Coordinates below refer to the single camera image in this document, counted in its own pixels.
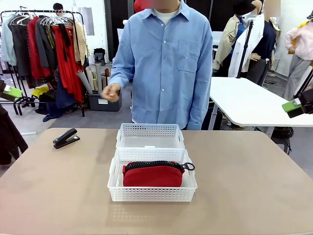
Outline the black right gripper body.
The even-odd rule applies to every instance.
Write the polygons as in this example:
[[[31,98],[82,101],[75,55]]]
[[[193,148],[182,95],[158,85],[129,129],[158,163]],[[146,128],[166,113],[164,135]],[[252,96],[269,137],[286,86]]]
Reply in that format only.
[[[306,114],[313,113],[313,89],[306,90],[299,95],[301,109]]]

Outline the person's right hand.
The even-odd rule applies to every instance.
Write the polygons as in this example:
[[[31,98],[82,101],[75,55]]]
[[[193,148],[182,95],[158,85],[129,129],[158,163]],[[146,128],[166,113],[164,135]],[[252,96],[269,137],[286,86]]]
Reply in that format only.
[[[113,83],[110,85],[107,85],[102,93],[101,97],[108,102],[117,102],[119,100],[119,94],[121,91],[121,86],[119,84]]]

